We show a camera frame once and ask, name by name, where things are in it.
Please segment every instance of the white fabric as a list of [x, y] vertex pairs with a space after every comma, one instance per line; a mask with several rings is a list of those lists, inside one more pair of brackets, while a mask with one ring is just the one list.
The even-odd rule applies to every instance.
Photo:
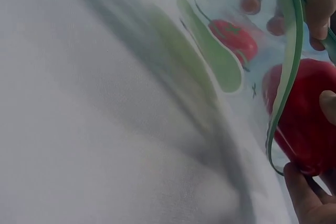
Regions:
[[[2, 224], [239, 223], [239, 190], [207, 167], [206, 141], [82, 0], [0, 3]], [[251, 223], [289, 223], [243, 128], [225, 141]]]

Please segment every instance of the transparent plastic bag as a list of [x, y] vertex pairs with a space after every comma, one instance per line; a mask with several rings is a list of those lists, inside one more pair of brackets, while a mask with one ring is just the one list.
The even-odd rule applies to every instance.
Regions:
[[[295, 58], [301, 55], [303, 16], [300, 0], [262, 0], [260, 11], [253, 15], [242, 11], [242, 0], [144, 2], [159, 36], [170, 41], [166, 43], [168, 48], [174, 48], [172, 41], [180, 41], [173, 31], [183, 34], [192, 45], [194, 54], [206, 66], [204, 75], [209, 76], [215, 89], [217, 96], [213, 101], [217, 100], [222, 107], [225, 106], [223, 101], [229, 104], [242, 130], [247, 127], [252, 131], [274, 167], [272, 136], [293, 82], [295, 64], [298, 64]], [[284, 18], [285, 34], [282, 36], [268, 31], [275, 12], [282, 13]], [[283, 71], [270, 110], [264, 99], [263, 93], [267, 90], [263, 82], [273, 66], [281, 66]], [[204, 87], [200, 90], [203, 95], [208, 94]]]

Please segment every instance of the red vegetable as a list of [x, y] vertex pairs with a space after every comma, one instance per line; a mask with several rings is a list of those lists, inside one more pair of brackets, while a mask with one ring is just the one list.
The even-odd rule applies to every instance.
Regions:
[[[269, 113], [277, 94], [281, 69], [281, 65], [273, 67], [263, 79], [264, 101]], [[287, 157], [309, 176], [336, 167], [336, 126], [327, 121], [319, 104], [324, 90], [336, 92], [335, 66], [302, 59], [274, 136]]]
[[212, 20], [208, 26], [213, 35], [237, 56], [242, 66], [257, 54], [257, 43], [247, 31], [221, 19]]

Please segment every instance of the red tomato print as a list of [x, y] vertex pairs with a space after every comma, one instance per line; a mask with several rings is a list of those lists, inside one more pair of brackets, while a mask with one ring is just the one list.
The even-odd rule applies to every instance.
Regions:
[[208, 26], [213, 35], [237, 56], [241, 65], [247, 67], [258, 52], [257, 43], [251, 35], [221, 19], [212, 20]]
[[[269, 113], [277, 94], [281, 69], [281, 65], [273, 67], [263, 79], [263, 96]], [[336, 92], [335, 66], [302, 59], [274, 136], [287, 157], [309, 176], [336, 167], [336, 126], [329, 123], [319, 104], [324, 90]]]

